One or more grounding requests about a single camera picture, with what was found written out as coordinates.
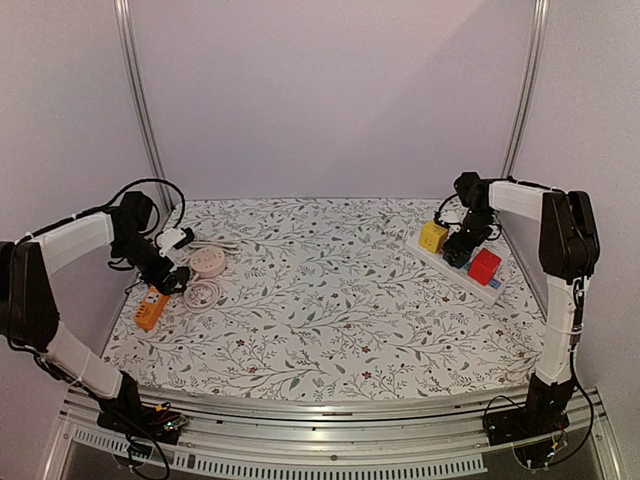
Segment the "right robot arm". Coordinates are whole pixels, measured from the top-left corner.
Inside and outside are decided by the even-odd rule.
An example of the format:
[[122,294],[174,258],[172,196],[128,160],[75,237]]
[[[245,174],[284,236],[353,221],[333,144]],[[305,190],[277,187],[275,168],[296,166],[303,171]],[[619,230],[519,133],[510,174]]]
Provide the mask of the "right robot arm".
[[570,385],[572,356],[583,329],[589,282],[600,245],[589,195],[508,179],[483,179],[464,172],[454,181],[454,196],[467,209],[460,230],[444,243],[451,267],[463,267],[486,242],[495,215],[507,212],[539,223],[538,257],[547,281],[547,316],[542,354],[533,385]]

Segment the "black adapter with cable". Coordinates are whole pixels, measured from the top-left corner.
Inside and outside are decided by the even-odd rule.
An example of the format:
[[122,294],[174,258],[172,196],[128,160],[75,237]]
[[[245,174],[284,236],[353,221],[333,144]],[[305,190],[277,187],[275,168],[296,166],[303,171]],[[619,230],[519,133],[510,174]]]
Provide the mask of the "black adapter with cable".
[[138,286],[149,286],[149,283],[142,277],[140,273],[134,275],[133,281],[124,289],[126,296],[130,295],[132,291]]

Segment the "yellow cube socket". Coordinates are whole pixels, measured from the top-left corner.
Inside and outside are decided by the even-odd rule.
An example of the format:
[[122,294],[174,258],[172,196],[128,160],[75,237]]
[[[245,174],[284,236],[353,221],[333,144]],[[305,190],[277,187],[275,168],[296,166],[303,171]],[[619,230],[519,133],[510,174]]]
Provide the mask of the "yellow cube socket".
[[430,253],[437,254],[441,251],[449,235],[449,229],[434,220],[426,223],[420,232],[418,245]]

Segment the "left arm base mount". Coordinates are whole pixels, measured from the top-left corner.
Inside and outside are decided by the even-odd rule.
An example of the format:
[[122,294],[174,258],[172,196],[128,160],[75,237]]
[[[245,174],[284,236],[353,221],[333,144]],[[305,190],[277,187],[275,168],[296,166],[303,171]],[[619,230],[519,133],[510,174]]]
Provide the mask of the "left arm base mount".
[[100,427],[159,443],[176,445],[182,427],[188,423],[188,418],[173,411],[169,402],[149,407],[138,401],[127,404],[115,399],[100,399],[98,404],[97,424]]

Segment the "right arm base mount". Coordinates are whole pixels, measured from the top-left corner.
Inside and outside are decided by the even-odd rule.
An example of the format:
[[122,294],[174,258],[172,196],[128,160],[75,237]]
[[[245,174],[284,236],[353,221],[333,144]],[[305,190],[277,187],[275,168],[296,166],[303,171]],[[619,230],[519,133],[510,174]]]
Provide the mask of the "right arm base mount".
[[565,412],[532,420],[524,406],[505,395],[488,402],[482,427],[490,446],[511,444],[517,462],[531,471],[549,468],[568,445],[569,419]]

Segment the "white multicolour power strip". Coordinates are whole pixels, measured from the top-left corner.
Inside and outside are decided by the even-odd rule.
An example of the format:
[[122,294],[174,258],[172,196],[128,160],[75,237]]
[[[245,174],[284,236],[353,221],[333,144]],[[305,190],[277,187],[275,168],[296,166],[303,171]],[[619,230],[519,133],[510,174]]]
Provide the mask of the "white multicolour power strip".
[[427,266],[444,275],[446,278],[462,287],[468,293],[473,294],[487,305],[494,305],[504,293],[507,279],[502,274],[502,267],[499,267],[497,273],[487,285],[482,285],[470,276],[470,262],[460,269],[454,268],[442,258],[441,254],[431,253],[421,247],[418,244],[418,240],[418,233],[408,237],[404,241],[404,248],[420,261],[424,262]]

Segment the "red cube socket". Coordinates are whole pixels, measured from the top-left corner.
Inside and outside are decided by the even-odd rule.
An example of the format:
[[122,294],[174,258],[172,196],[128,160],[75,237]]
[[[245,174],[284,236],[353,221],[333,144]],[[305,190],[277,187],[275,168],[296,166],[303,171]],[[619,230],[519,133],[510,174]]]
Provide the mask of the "red cube socket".
[[488,286],[496,275],[502,259],[483,248],[473,258],[469,269],[469,276],[482,286]]

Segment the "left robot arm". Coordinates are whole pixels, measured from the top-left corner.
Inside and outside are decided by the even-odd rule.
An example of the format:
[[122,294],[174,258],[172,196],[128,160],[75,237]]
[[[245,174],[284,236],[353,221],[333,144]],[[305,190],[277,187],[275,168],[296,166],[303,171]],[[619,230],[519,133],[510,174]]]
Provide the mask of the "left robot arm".
[[188,268],[171,258],[194,239],[180,220],[156,235],[149,232],[153,202],[141,191],[72,214],[1,245],[1,334],[8,347],[26,353],[54,375],[77,383],[101,400],[114,400],[111,419],[128,434],[148,426],[148,412],[125,392],[135,383],[104,362],[65,325],[51,280],[94,252],[108,249],[144,283],[163,295],[181,293]]

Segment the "orange power strip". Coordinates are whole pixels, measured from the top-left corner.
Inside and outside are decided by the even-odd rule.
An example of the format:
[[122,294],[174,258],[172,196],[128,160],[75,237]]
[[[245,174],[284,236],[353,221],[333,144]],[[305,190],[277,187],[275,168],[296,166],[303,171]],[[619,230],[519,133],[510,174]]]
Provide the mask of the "orange power strip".
[[151,287],[134,315],[136,326],[145,332],[153,330],[161,317],[170,297]]

